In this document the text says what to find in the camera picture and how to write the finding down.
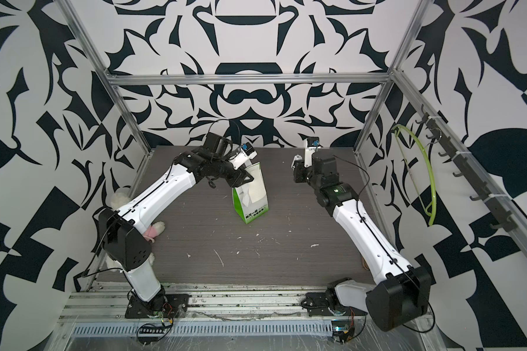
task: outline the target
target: black mounting plate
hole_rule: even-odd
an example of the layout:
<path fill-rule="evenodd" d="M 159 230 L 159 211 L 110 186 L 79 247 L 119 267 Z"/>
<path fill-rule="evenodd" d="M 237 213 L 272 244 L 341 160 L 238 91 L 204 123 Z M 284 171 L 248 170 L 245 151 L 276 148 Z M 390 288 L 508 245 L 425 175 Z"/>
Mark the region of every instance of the black mounting plate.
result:
<path fill-rule="evenodd" d="M 306 293 L 306 303 L 309 306 L 315 305 L 315 306 L 324 306 L 328 305 L 328 300 L 326 299 L 326 292 L 307 292 Z M 311 308 L 308 310 L 309 316 L 335 316 L 334 313 L 330 312 L 330 309 L 328 307 L 324 308 Z M 345 311 L 343 312 L 342 316 L 349 316 L 350 315 L 350 308 L 347 307 Z"/>
<path fill-rule="evenodd" d="M 168 304 L 172 306 L 171 312 L 168 315 L 164 315 L 164 318 L 173 318 L 179 311 L 188 310 L 188 301 L 191 297 L 188 294 L 166 294 L 166 299 Z M 141 319 L 149 318 L 148 314 L 150 311 L 143 305 L 143 302 L 140 301 L 134 294 L 131 295 L 129 300 L 129 305 L 127 306 L 127 311 L 125 312 L 126 319 Z"/>

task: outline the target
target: plastic wrap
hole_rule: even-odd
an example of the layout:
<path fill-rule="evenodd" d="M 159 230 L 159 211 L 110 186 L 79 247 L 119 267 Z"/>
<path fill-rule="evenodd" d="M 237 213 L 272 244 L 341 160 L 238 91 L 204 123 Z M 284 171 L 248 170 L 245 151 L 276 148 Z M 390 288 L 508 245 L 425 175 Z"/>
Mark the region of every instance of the plastic wrap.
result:
<path fill-rule="evenodd" d="M 331 338 L 331 322 L 321 319 L 245 320 L 232 321 L 202 316 L 199 320 L 175 319 L 174 326 L 160 341 L 141 345 L 136 340 L 140 322 L 72 322 L 64 330 L 70 337 L 60 349 L 67 351 L 111 350 L 367 350 L 417 351 L 424 350 L 420 336 L 403 327 L 388 333 L 380 331 L 367 319 L 362 333 L 345 344 Z M 365 319 L 355 318 L 356 331 Z"/>

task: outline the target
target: white debris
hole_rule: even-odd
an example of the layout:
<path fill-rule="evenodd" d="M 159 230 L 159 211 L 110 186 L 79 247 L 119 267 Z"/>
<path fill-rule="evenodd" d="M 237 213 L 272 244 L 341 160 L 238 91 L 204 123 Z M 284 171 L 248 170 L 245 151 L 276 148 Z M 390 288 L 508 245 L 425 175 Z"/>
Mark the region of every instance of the white debris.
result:
<path fill-rule="evenodd" d="M 218 256 L 218 259 L 221 261 L 221 264 L 223 265 L 223 267 L 225 266 L 225 264 L 223 263 L 222 259 L 221 259 L 221 256 L 218 254 L 217 250 L 213 249 L 213 251 L 215 251 L 215 253 L 217 254 Z"/>

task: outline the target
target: tissue box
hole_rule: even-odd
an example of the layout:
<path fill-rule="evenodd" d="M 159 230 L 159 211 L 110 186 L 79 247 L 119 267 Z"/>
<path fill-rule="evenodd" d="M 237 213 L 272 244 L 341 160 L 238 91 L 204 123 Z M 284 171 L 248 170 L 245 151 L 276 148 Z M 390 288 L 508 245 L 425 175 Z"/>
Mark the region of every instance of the tissue box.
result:
<path fill-rule="evenodd" d="M 234 187 L 232 202 L 240 218 L 247 224 L 266 213 L 269 206 L 260 163 L 246 167 L 246 171 L 254 177 L 254 180 L 243 186 Z"/>

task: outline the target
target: gray wooden tabletop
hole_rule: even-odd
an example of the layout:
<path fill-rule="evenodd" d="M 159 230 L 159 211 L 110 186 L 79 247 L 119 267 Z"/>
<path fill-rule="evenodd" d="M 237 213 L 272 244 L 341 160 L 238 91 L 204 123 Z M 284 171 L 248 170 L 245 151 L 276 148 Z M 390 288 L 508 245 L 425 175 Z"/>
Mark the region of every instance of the gray wooden tabletop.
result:
<path fill-rule="evenodd" d="M 175 156 L 189 149 L 157 147 L 137 194 L 158 179 Z M 318 205 L 308 184 L 293 181 L 290 165 L 303 150 L 256 151 L 253 162 L 261 163 L 269 211 L 245 224 L 234 211 L 226 181 L 215 181 L 217 188 L 211 189 L 202 180 L 155 220 L 166 224 L 152 244 L 156 277 L 163 283 L 325 285 L 347 276 L 372 283 L 344 229 Z M 355 162 L 350 148 L 324 151 Z M 364 185 L 358 168 L 337 164 L 340 180 L 358 192 Z M 361 200 L 376 222 L 370 200 L 364 195 Z M 125 277 L 105 272 L 98 281 L 125 281 Z"/>

